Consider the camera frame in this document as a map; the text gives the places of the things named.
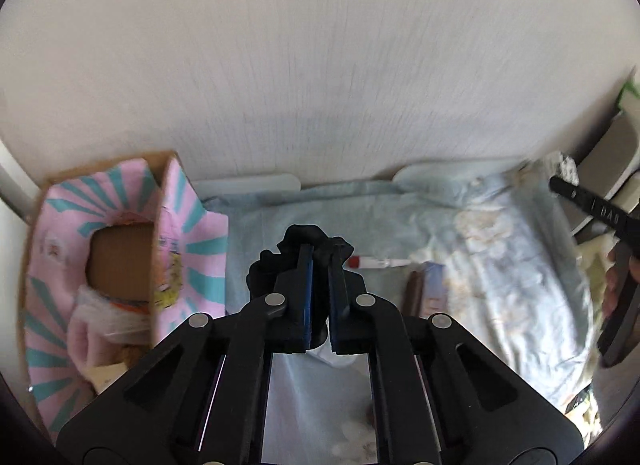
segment white textured wall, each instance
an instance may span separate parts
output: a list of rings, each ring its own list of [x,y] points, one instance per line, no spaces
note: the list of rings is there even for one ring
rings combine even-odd
[[[362,178],[570,148],[639,59],[635,0],[7,0],[0,137],[36,179],[154,148]]]

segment light blue bedsheet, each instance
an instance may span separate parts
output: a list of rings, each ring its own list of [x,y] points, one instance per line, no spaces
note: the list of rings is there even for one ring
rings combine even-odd
[[[446,265],[454,318],[554,405],[576,393],[593,336],[591,299],[566,219],[537,166],[472,182],[425,176],[228,196],[206,206],[229,216],[229,313],[248,301],[245,276],[260,251],[276,251],[291,224],[316,224],[356,254]],[[399,304],[409,271],[361,273],[371,293]],[[263,461],[375,462],[369,404],[364,356],[338,369],[309,355],[276,355]]]

